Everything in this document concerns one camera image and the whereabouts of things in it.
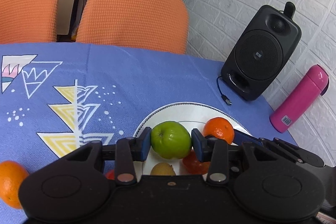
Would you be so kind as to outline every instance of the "brick wall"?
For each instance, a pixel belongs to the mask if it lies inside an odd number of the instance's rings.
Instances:
[[[336,1],[335,0],[184,0],[190,16],[187,54],[224,61],[256,11],[264,4],[283,10],[296,5],[294,21],[302,39],[276,80],[263,93],[276,109],[308,68],[322,65],[330,75],[328,92],[290,127],[301,147],[336,162]]]

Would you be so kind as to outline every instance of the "white plate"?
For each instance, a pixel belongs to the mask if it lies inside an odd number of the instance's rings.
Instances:
[[[189,134],[191,134],[191,131],[194,128],[197,128],[202,132],[205,123],[215,117],[227,119],[234,129],[238,129],[251,135],[240,123],[219,109],[200,103],[178,102],[160,107],[149,114],[140,123],[133,136],[138,137],[145,127],[153,128],[157,124],[165,121],[176,121],[181,123],[188,130]],[[152,168],[160,162],[168,162],[172,165],[177,175],[188,174],[182,164],[182,160],[166,160],[161,158],[151,148],[147,160],[144,163],[135,162],[134,164],[137,178],[140,179],[141,175],[149,175]]]

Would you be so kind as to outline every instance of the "screw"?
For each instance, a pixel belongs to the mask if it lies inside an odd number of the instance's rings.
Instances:
[[[231,167],[231,171],[233,171],[233,172],[239,172],[239,168],[236,167],[236,166],[232,166]]]
[[[210,179],[212,181],[221,182],[221,181],[226,180],[226,175],[222,173],[213,173],[210,175]]]
[[[117,179],[121,182],[130,182],[134,179],[134,176],[129,173],[120,174]]]

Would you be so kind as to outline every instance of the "pink thermos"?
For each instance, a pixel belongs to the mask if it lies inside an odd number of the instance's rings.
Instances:
[[[269,117],[276,130],[284,133],[329,86],[329,77],[320,65],[313,65],[300,83]]]

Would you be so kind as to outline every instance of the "chair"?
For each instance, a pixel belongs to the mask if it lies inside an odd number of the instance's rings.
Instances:
[[[55,42],[58,0],[1,0],[0,44]]]
[[[88,0],[76,42],[184,54],[187,35],[182,0]]]

